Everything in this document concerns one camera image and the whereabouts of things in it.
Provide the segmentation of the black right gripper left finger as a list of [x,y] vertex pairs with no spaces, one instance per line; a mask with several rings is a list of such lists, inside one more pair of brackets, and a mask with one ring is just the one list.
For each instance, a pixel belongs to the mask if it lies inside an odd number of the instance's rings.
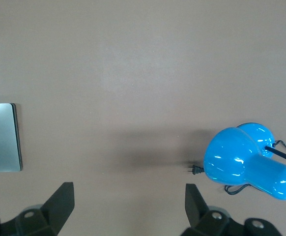
[[42,205],[0,222],[0,236],[57,236],[74,209],[74,184],[64,182]]

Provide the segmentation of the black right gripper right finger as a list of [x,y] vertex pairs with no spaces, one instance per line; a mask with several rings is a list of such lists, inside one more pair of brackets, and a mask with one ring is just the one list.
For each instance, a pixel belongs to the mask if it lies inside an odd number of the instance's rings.
[[270,222],[248,218],[244,224],[234,221],[223,208],[209,207],[195,184],[186,184],[185,211],[190,224],[183,236],[279,236]]

